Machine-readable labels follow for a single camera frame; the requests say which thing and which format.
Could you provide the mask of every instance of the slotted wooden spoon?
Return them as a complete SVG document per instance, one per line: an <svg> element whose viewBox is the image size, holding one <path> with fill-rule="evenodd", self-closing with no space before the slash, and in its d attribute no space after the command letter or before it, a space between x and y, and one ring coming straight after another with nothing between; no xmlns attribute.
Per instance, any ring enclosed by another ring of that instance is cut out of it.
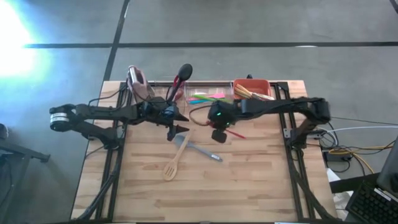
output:
<svg viewBox="0 0 398 224"><path fill-rule="evenodd" d="M175 175L177 174L178 161L180 160L180 157L181 157L181 155L182 155L182 152L183 152L184 149L185 149L185 146L187 146L187 144L188 144L188 140L189 140L189 138L190 138L190 136L191 136L191 133L192 133L192 131L189 131L189 132L187 133L187 136L185 137L184 142L182 142L182 144L181 144L181 146L180 146L180 149L177 151L177 153L176 153L174 159L172 159L172 160L164 167L164 170L163 170L163 173L162 173L163 179L164 179L164 180L170 181L170 180L172 180L172 179L175 177Z"/></svg>

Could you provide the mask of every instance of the wooden table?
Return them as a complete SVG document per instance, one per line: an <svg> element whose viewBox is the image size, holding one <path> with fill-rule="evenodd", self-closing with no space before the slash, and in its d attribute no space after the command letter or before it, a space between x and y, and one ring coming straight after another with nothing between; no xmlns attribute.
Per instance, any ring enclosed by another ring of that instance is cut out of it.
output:
<svg viewBox="0 0 398 224"><path fill-rule="evenodd" d="M284 82L289 83L292 98L307 95L303 81ZM119 84L104 82L101 97L117 91ZM156 88L155 91L157 95L165 95L166 89ZM117 95L101 100L99 105L115 106L116 100ZM188 116L190 108L187 104L180 106ZM199 110L192 116L205 121L207 111ZM303 116L295 114L295 117L299 125ZM95 124L108 127L112 122L95 121ZM175 144L166 140L168 129L151 123L128 127L114 222L297 220L279 115L264 115L238 122L231 129L245 135L247 140L229 134L224 144L211 139L209 127L191 122L181 122L180 125L194 129L190 140L220 155L224 161L216 162L193 149L187 149L178 165L176 177L166 182L162 179L162 169L177 152ZM90 142L87 153L100 146L99 141ZM304 151L310 188L328 212L336 216L321 152L316 146L308 146ZM82 214L98 193L105 157L106 151L101 150L86 159L72 218ZM108 207L109 194L105 208ZM300 198L304 214L307 214L302 192Z"/></svg>

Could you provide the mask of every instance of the cable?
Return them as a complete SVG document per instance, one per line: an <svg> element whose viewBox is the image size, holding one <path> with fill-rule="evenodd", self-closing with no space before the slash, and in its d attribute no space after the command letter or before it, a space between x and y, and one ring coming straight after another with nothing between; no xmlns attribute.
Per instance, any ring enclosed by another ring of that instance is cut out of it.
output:
<svg viewBox="0 0 398 224"><path fill-rule="evenodd" d="M325 129L325 128L318 128L318 129L321 129L321 130L326 131L326 134L329 134L329 136L331 136L331 137L333 138L334 142L332 142L332 146L330 146L330 147L338 146L338 139L337 139L337 137L336 137L334 134L330 133L330 132L329 132L327 129Z"/></svg>
<svg viewBox="0 0 398 224"><path fill-rule="evenodd" d="M292 154L292 159L293 159L294 161L298 161L298 159L297 159L297 153L299 153L301 157L304 157L304 151L303 151L303 150L297 150L296 148L293 147L293 150L290 150L290 151L291 151L291 152L296 152L296 158L294 158L294 157L293 157L293 154Z"/></svg>
<svg viewBox="0 0 398 224"><path fill-rule="evenodd" d="M123 98L122 103L121 103L118 107L116 107L116 109L117 109L117 110L120 109L120 108L126 103L126 100L127 100L127 94L124 95L124 98Z"/></svg>
<svg viewBox="0 0 398 224"><path fill-rule="evenodd" d="M6 195L4 196L4 198L3 198L3 199L1 200L1 202L0 202L0 208L2 207L2 205L4 204L4 202L6 201L6 199L8 198L8 195L10 194L10 191L11 191L12 185L13 185L13 183L12 183L12 173L11 173L11 165L10 165L10 162L9 162L8 159L6 159L6 158L3 158L3 159L6 161L6 164L8 165L8 172L9 172L9 179L10 179L10 187L8 188Z"/></svg>
<svg viewBox="0 0 398 224"><path fill-rule="evenodd" d="M126 88L127 88L127 85L124 85L122 88L120 88L118 91L116 91L115 93L113 93L110 96L106 96L106 97L102 97L102 98L94 98L94 99L90 100L87 105L89 106L94 101L109 99L109 98L113 97L114 95L120 93L121 91L125 90Z"/></svg>
<svg viewBox="0 0 398 224"><path fill-rule="evenodd" d="M94 151L89 152L89 153L85 156L85 159L87 159L87 157L88 157L89 155L91 155L92 153L94 153L94 152L96 152L96 151L98 151L98 150L100 150L100 149L102 149L102 148L104 148L104 147L105 147L105 145L104 145L104 146L101 146L101 147L99 147L99 148L97 148L97 149L95 149Z"/></svg>
<svg viewBox="0 0 398 224"><path fill-rule="evenodd" d="M125 125L124 127L123 127L123 132L122 132L122 135L120 136L121 138L123 137L123 134L124 133L126 133L126 130L127 130L127 125ZM91 152L89 152L86 156L85 156L85 159L87 159L87 157L89 156L89 155L91 155L92 153L94 153L94 152L96 152L96 151L98 151L98 150L100 150L100 149L102 149L102 148L104 148L105 147L105 145L104 146L101 146L101 147L99 147L99 148L97 148L97 149L95 149L94 151L91 151Z"/></svg>
<svg viewBox="0 0 398 224"><path fill-rule="evenodd" d="M392 148L392 147L386 147L384 149L358 149L358 150L355 150L353 152L357 153L358 155L375 155L375 154L377 154L377 153L379 153L379 152L381 152L381 151L383 151L385 149L390 149L390 148ZM371 152L371 153L358 152L358 151L361 151L361 150L369 150L369 151L373 150L373 151L377 151L377 152Z"/></svg>
<svg viewBox="0 0 398 224"><path fill-rule="evenodd" d="M358 151L360 151L360 149L358 149L358 150L355 150L355 151L347 151L347 150L345 150L344 152L337 152L336 150L334 150L334 149L330 149L328 152L329 152L329 154L331 154L331 155L347 155L347 154L351 154L351 153L353 153L353 152L358 152Z"/></svg>
<svg viewBox="0 0 398 224"><path fill-rule="evenodd" d="M362 174L365 176L366 175L365 168L363 167L361 161L359 161L359 159L357 157L355 157L355 156L353 156L353 158L358 161L358 163L359 163L359 165L361 166L361 169L362 169Z"/></svg>
<svg viewBox="0 0 398 224"><path fill-rule="evenodd" d="M331 128L332 130L335 129L335 127L333 127L333 125L331 125L330 122L328 122L328 124L329 124L329 126L330 126L330 128ZM336 137L336 145L338 146L340 142L339 142L339 140L338 140L338 137L337 137L337 134L336 134L336 133L335 133L335 137Z"/></svg>
<svg viewBox="0 0 398 224"><path fill-rule="evenodd" d="M365 126L365 127L351 127L351 128L340 128L335 130L329 130L328 132L345 131L352 129L365 129L365 128L398 128L398 126Z"/></svg>
<svg viewBox="0 0 398 224"><path fill-rule="evenodd" d="M367 121L367 120L362 120L362 119L352 119L352 118L339 118L339 117L331 117L335 119L343 119L343 120L348 120L348 121L361 121L361 122L366 122L366 123L373 123L373 124L390 124L390 125L397 125L394 123L386 123L386 122L378 122L378 121Z"/></svg>
<svg viewBox="0 0 398 224"><path fill-rule="evenodd" d="M136 91L135 89L132 89L132 91L133 91L134 95L138 96L138 98L140 98L141 100L143 100L143 101L145 101L145 102L148 102L148 103L150 103L150 104L153 104L153 103L166 103L166 102L167 102L167 95L169 94L169 90L170 90L171 87L172 87L172 86L169 86L169 89L167 90L167 93L166 93L166 100L164 100L164 101L156 101L156 102L150 102L150 101L148 101L148 98L150 97L149 95L147 96L146 99L144 99L144 97L140 96L140 95L137 93L137 91Z"/></svg>
<svg viewBox="0 0 398 224"><path fill-rule="evenodd" d="M357 154L360 154L360 155L374 155L374 154L377 154L377 153L379 153L379 152L381 152L381 151L383 151L383 150L385 150L385 149L390 149L390 148L392 148L392 146L390 146L391 144L394 144L395 143L395 140L393 140L392 142L390 142L388 145L386 145L385 147L383 147L382 149L379 149L377 152L371 152L371 153L358 153L357 152Z"/></svg>
<svg viewBox="0 0 398 224"><path fill-rule="evenodd" d="M347 153L345 153L345 154L352 154L353 157L359 162L359 164L361 164L361 167L362 167L362 168L363 168L363 165L362 165L361 161L362 161L362 162L366 165L366 167L372 172L372 174L374 174L374 171L373 171L372 167L371 167L361 156L359 156L357 153L352 152L352 151L349 151L349 150L347 150L347 149L343 149L343 148L341 148L341 149L339 149L339 150L344 150L344 151L346 151Z"/></svg>
<svg viewBox="0 0 398 224"><path fill-rule="evenodd" d="M368 169L372 172L372 174L374 174L374 170L372 169L372 167L359 155L357 155L357 153L353 152L353 156L358 158L360 161L362 161L367 167Z"/></svg>
<svg viewBox="0 0 398 224"><path fill-rule="evenodd" d="M192 109L191 111L189 111L189 118L191 119L191 121L194 122L195 124L199 125L199 126L208 126L208 125L209 125L208 123L203 124L203 123L201 123L201 122L198 122L197 120L195 120L195 119L192 117L192 113L193 113L194 111L197 111L197 110L200 110L200 109L203 109L203 108L207 108L207 107L211 107L211 105L200 106L200 107L198 107L198 108L195 108L195 109Z"/></svg>
<svg viewBox="0 0 398 224"><path fill-rule="evenodd" d="M327 166L329 169L331 169L331 171L333 171L333 172L336 172L336 173L343 173L343 172L346 172L347 170L349 170L349 168L351 167L351 163L350 163L349 161L347 161L347 160L344 160L344 159L342 159L342 161L348 163L348 167L345 168L345 169L343 169L343 170L333 170L332 168L329 167L328 161L326 161L326 166Z"/></svg>
<svg viewBox="0 0 398 224"><path fill-rule="evenodd" d="M323 140L327 140L328 142L330 142L330 143L331 143L331 146L327 146ZM320 145L322 148L325 148L325 149L333 149L333 147L336 147L336 142L329 140L329 139L326 138L325 136L323 136L321 139L319 139L319 142L320 142L320 143L322 142L322 144L319 143L319 145Z"/></svg>
<svg viewBox="0 0 398 224"><path fill-rule="evenodd" d="M168 88L167 88L167 92L166 92L166 100L167 100L167 98L169 97L169 91L170 91L170 89L172 88L173 86L172 85L170 85Z"/></svg>

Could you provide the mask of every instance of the orange bin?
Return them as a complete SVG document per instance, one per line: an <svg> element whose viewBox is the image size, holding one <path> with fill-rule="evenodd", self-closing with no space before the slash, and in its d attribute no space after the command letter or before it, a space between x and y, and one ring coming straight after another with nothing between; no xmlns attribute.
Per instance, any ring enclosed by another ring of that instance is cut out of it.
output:
<svg viewBox="0 0 398 224"><path fill-rule="evenodd" d="M271 85L267 80L256 79L256 78L239 78L234 80L234 92L237 84L245 87L247 90L253 93L260 93L267 96L271 96ZM235 99L244 99L243 97L234 94Z"/></svg>

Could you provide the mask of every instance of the gray spatula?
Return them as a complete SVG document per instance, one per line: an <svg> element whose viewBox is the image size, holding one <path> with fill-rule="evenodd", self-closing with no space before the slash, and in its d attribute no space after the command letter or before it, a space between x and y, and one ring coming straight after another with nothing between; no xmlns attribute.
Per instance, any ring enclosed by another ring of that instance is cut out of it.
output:
<svg viewBox="0 0 398 224"><path fill-rule="evenodd" d="M180 147L181 144L183 143L184 139L185 139L184 136L176 135L174 137L175 145ZM207 151L206 149L202 149L202 148L196 146L194 143L192 143L190 141L188 142L187 147L191 147L191 148L196 149L197 151L199 151L199 152L203 153L204 155L208 156L210 159L217 160L218 162L222 162L223 161L223 159L220 156L217 156L216 154L213 154L213 153Z"/></svg>

